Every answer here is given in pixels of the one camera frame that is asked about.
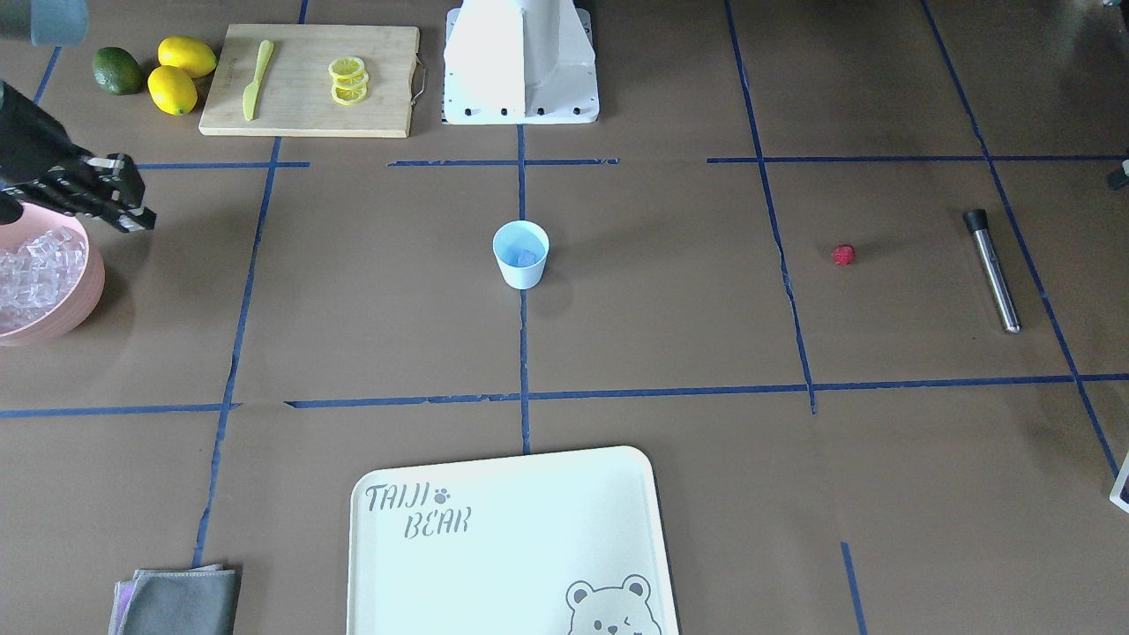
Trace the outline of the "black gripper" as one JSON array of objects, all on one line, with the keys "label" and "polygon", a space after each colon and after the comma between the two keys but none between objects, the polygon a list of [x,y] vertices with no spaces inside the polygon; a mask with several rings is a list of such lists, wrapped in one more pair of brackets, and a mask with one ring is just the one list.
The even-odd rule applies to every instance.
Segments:
[{"label": "black gripper", "polygon": [[145,232],[145,180],[125,153],[98,156],[75,145],[65,128],[3,82],[1,224],[26,206],[107,221],[117,232]]}]

